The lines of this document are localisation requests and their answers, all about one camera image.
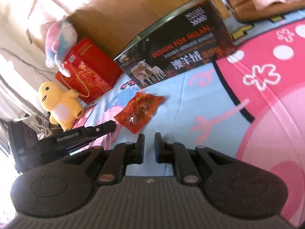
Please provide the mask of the red spicy snack packet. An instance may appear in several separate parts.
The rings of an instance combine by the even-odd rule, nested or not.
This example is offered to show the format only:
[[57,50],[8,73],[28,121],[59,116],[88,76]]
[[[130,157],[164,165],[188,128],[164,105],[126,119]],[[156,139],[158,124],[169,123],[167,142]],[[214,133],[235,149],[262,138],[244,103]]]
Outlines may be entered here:
[[131,133],[137,134],[151,120],[163,99],[163,96],[137,92],[114,118]]

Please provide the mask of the yellow plush toy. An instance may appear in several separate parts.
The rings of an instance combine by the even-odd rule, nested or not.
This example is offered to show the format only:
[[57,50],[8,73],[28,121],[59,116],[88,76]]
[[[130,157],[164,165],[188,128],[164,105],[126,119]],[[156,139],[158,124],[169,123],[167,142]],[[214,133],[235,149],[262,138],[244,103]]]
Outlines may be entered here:
[[79,94],[74,90],[64,91],[54,82],[43,83],[38,90],[42,108],[50,113],[51,124],[59,124],[64,131],[71,130],[84,109],[76,100]]

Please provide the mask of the red gift bag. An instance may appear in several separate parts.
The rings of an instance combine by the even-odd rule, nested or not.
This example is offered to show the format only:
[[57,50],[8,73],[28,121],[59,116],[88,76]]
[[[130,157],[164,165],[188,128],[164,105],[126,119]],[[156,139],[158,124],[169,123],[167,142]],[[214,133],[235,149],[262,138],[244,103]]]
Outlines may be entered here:
[[122,69],[90,39],[83,38],[69,52],[64,67],[71,73],[65,77],[60,72],[55,78],[66,88],[76,90],[86,104],[111,90],[123,73]]

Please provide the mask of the pink blue plush toy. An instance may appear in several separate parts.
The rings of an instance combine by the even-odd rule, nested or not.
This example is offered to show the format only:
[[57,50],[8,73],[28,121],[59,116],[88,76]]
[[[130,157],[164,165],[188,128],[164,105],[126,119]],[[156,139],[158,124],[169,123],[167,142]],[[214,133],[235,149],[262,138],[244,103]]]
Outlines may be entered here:
[[57,67],[65,77],[71,77],[70,71],[64,66],[65,58],[76,45],[78,34],[66,17],[53,23],[47,30],[45,40],[46,66]]

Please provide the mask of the black sheep print box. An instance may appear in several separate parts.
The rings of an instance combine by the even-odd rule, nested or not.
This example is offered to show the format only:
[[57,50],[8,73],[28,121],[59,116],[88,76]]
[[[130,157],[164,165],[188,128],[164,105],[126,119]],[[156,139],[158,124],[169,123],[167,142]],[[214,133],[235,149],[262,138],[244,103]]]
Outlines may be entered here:
[[146,88],[235,51],[212,0],[191,0],[138,34],[114,61]]

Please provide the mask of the wooden board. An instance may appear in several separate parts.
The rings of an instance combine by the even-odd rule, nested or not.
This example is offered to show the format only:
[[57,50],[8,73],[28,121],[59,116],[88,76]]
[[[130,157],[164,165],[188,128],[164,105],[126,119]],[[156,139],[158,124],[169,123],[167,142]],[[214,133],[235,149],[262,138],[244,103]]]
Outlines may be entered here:
[[[114,58],[136,35],[190,0],[34,0],[28,16],[30,43],[43,50],[46,33],[66,18],[78,37],[90,38]],[[222,0],[212,0],[221,17],[230,16]]]

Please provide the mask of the brown seat cushion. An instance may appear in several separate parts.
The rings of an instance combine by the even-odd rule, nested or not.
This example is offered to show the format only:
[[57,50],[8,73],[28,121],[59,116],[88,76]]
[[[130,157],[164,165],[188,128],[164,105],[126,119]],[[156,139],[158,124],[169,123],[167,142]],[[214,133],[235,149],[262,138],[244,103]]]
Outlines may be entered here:
[[276,15],[304,9],[304,0],[295,3],[273,3],[257,10],[253,0],[226,0],[234,17],[240,22],[267,19]]

